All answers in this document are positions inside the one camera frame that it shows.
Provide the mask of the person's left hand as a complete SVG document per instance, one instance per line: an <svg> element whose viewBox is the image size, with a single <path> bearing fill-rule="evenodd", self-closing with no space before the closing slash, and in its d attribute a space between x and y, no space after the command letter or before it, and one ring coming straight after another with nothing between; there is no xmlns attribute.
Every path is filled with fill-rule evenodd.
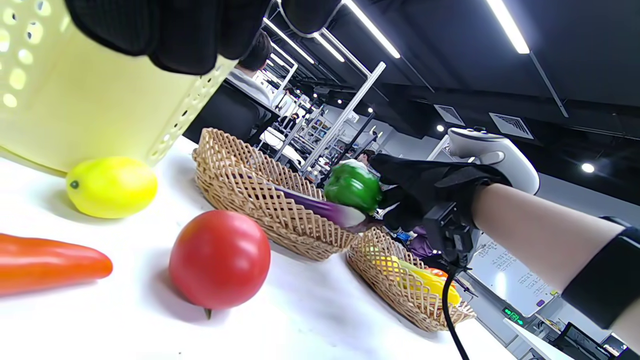
<svg viewBox="0 0 640 360"><path fill-rule="evenodd" d="M156 68L202 76L239 60L259 38L270 0L67 0L75 27L101 46Z"/></svg>

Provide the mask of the person's right hand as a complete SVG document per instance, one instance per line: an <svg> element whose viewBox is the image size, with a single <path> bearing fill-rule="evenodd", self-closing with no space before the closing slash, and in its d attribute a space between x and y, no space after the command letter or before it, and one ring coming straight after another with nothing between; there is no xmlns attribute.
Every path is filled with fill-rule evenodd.
<svg viewBox="0 0 640 360"><path fill-rule="evenodd" d="M475 162L419 161L377 153L369 159L389 188L382 192L379 209L384 227L412 231L423 225L434 207L455 203L462 223L475 227L473 203L480 187L496 184L512 187L510 180L493 166Z"/></svg>

